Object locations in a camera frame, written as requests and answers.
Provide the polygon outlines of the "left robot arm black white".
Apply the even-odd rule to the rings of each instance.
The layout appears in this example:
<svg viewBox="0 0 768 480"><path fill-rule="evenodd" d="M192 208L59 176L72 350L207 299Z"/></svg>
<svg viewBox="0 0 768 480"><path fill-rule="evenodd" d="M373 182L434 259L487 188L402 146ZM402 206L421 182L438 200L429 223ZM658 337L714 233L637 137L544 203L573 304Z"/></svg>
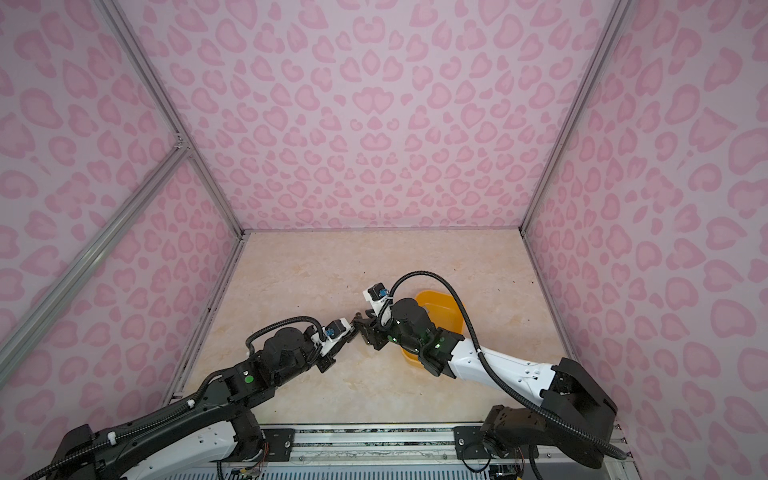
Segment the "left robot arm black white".
<svg viewBox="0 0 768 480"><path fill-rule="evenodd" d="M162 479L213 462L261 463L275 452L254 408L316 368L327 371L356 335L345 320L327 326L293 317L247 337L245 360L210 373L186 397L141 418L93 431L82 425L62 439L34 479Z"/></svg>

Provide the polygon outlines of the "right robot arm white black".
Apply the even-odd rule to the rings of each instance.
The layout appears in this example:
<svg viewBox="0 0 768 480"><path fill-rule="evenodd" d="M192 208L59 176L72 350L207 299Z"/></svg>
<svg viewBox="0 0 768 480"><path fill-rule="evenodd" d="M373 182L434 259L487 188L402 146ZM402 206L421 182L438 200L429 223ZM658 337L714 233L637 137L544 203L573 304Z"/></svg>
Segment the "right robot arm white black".
<svg viewBox="0 0 768 480"><path fill-rule="evenodd" d="M435 377L496 387L516 401L515 408L493 406L480 428L482 444L493 456L552 446L592 469L601 468L605 458L629 456L611 442L616 403L575 360L534 363L486 349L473 336L436 326L413 299L386 301L356 315L353 325L375 350L396 344Z"/></svg>

